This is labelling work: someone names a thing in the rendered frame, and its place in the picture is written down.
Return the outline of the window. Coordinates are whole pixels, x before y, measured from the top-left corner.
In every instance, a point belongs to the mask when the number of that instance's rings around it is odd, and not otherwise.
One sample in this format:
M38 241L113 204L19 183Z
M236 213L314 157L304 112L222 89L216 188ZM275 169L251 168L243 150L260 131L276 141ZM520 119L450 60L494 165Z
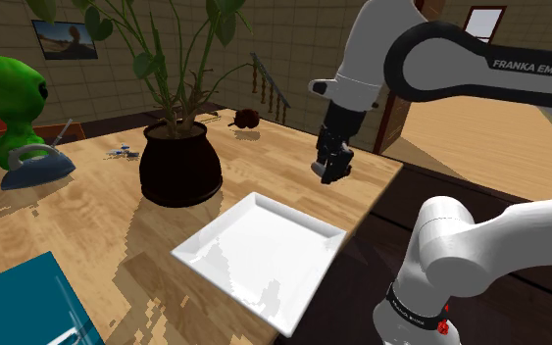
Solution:
M506 6L472 6L464 24L464 31L484 43L490 43L506 9Z

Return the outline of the potted plant in dark pot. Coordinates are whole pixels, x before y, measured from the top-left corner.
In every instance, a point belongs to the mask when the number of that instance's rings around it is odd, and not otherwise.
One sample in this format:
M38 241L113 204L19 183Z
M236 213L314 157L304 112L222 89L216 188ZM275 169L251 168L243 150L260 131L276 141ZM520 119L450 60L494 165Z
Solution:
M72 0L84 15L84 24L95 41L108 38L113 30L129 33L142 50L133 51L132 69L135 76L146 81L153 75L155 84L147 87L155 102L165 111L157 123L144 129L147 144L140 158L141 192L145 198L165 207L181 208L200 204L211 198L223 184L219 157L207 138L207 127L196 121L203 106L216 92L202 88L207 58L214 40L228 45L235 33L236 20L243 17L241 8L246 0L205 0L207 20L200 26L208 30L199 69L193 72L191 83L184 80L188 73L189 52L178 53L178 86L171 92L168 69L158 29L152 25L155 50L151 51L141 32L132 8L134 0L122 0L106 14L94 0Z

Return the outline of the teal box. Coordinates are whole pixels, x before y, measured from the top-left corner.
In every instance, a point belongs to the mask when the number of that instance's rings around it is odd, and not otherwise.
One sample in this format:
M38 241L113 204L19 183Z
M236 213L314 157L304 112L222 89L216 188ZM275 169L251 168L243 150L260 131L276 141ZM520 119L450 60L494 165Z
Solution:
M0 272L0 345L105 345L52 253Z

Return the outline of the thin grey pen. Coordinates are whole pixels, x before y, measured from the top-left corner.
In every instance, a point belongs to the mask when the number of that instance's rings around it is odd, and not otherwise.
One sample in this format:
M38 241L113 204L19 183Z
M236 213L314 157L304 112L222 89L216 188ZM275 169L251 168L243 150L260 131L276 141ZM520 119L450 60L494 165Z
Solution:
M65 132L67 131L67 129L69 128L69 126L71 125L72 122L73 122L73 119L69 119L67 121L67 123L64 125L63 129L60 131L60 133L56 136L55 140L51 144L51 147L54 148L60 142L60 140L63 138Z

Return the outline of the green alien figure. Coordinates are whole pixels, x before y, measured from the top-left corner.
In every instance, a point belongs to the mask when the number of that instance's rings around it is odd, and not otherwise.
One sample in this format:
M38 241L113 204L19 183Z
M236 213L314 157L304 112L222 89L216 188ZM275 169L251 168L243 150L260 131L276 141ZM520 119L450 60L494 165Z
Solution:
M9 152L27 144L42 144L32 122L48 98L41 73L13 58L0 56L0 120L6 131L0 136L0 168L8 170Z

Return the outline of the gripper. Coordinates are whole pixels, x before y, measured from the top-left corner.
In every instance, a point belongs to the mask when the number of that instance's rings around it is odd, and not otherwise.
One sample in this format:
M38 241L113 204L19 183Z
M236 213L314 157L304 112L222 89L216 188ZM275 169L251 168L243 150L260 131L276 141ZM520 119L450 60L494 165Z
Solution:
M365 111L351 111L329 102L317 141L317 159L311 165L321 183L330 184L351 173L350 162L354 153L340 144L348 144L358 133L365 116Z

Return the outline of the white square plate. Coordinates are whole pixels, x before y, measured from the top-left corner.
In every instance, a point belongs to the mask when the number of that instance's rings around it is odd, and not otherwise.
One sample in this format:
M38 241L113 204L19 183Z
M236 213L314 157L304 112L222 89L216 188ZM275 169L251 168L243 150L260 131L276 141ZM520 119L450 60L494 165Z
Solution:
M291 336L346 231L251 192L171 255Z

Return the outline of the blue clothes iron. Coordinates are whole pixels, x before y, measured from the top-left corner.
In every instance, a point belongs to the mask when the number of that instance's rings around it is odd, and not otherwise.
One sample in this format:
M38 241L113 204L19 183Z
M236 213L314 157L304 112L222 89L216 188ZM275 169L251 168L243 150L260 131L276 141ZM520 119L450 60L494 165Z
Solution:
M46 151L47 155L22 161L20 156L35 150ZM9 152L9 170L1 181L2 190L13 190L38 186L66 177L75 170L75 164L55 146L27 144Z

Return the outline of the dark brown round object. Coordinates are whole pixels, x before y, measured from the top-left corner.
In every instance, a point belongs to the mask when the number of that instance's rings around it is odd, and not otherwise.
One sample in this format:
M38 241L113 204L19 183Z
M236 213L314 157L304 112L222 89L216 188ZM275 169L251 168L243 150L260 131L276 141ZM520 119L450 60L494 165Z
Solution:
M233 121L229 126L237 126L238 128L254 128L260 122L259 113L253 109L242 109L235 112Z

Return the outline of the wall picture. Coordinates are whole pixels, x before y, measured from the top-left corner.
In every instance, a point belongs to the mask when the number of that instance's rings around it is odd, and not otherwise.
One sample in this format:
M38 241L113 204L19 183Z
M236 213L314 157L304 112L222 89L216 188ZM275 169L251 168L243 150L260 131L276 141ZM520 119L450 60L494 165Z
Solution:
M97 60L94 41L85 24L32 20L32 27L46 60Z

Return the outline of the wooden stair railing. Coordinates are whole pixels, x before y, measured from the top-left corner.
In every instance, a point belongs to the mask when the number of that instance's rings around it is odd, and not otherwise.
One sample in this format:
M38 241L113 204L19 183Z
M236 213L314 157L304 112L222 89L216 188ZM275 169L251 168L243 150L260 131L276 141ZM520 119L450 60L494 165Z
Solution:
M290 104L277 87L264 64L255 52L249 55L253 61L252 92L261 93L261 103L268 105L268 112L275 115L277 123L286 124Z

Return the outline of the small blue and white object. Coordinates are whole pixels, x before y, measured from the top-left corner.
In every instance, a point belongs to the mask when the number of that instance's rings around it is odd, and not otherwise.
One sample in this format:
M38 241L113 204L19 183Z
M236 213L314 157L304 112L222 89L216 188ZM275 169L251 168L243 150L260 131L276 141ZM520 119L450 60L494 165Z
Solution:
M113 158L127 158L134 159L139 157L138 152L130 151L130 147L124 143L121 144L120 148L109 150L106 155Z

